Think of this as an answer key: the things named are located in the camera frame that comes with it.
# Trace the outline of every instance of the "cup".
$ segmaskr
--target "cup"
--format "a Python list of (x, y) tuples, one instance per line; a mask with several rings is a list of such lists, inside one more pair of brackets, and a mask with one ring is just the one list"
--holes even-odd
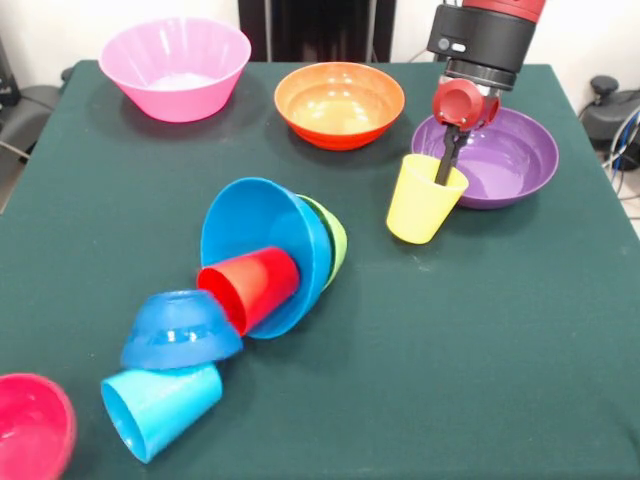
[(413, 153), (402, 160), (387, 227), (401, 240), (414, 244), (428, 243), (469, 187), (467, 178), (451, 169), (446, 185), (434, 182), (440, 160)]
[(213, 364), (166, 371), (126, 370), (101, 383), (120, 438), (143, 463), (169, 445), (222, 397)]
[(220, 302), (229, 322), (246, 335), (296, 292), (300, 274), (287, 252), (267, 247), (203, 268), (197, 285)]

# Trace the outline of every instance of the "blue bowl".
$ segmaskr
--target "blue bowl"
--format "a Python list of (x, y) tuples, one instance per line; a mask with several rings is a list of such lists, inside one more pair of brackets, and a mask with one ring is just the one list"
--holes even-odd
[(331, 244), (311, 208), (264, 178), (243, 178), (213, 201), (202, 227), (203, 267), (265, 247), (280, 247), (296, 262), (300, 287), (248, 335), (274, 338), (291, 330), (318, 300), (331, 268)]
[(222, 360), (242, 339), (204, 290), (159, 293), (138, 311), (120, 357), (126, 368), (167, 370)]

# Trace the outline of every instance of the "dark green tablecloth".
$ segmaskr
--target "dark green tablecloth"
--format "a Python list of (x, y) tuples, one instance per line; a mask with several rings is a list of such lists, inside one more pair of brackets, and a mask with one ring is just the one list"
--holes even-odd
[[(225, 110), (190, 125), (147, 118), (93, 62), (74, 72), (0, 218), (0, 369), (68, 391), (68, 478), (637, 478), (640, 248), (552, 70), (525, 68), (504, 103), (553, 133), (554, 180), (457, 210), (416, 247), (384, 219), (441, 66), (382, 65), (405, 112), (350, 153), (277, 115), (296, 67), (249, 65)], [(147, 296), (194, 286), (209, 204), (253, 175), (333, 210), (346, 263), (294, 331), (223, 365), (222, 401), (143, 466), (99, 381)]]

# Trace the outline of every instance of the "purple bowl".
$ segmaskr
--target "purple bowl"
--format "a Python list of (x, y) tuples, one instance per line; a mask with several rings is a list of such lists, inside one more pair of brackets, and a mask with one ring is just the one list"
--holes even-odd
[[(413, 134), (413, 153), (441, 158), (445, 127), (431, 116)], [(506, 207), (544, 187), (558, 168), (558, 146), (532, 118), (503, 108), (486, 128), (471, 133), (457, 168), (469, 179), (458, 205), (477, 210)]]

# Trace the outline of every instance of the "red bowl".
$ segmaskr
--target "red bowl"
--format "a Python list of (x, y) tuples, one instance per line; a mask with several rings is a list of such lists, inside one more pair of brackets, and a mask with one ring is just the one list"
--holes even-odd
[(405, 103), (402, 88), (389, 75), (349, 62), (295, 70), (279, 83), (274, 100), (301, 138), (326, 150), (353, 150), (373, 142)]
[(60, 477), (75, 440), (75, 412), (57, 384), (31, 373), (0, 377), (0, 479)]

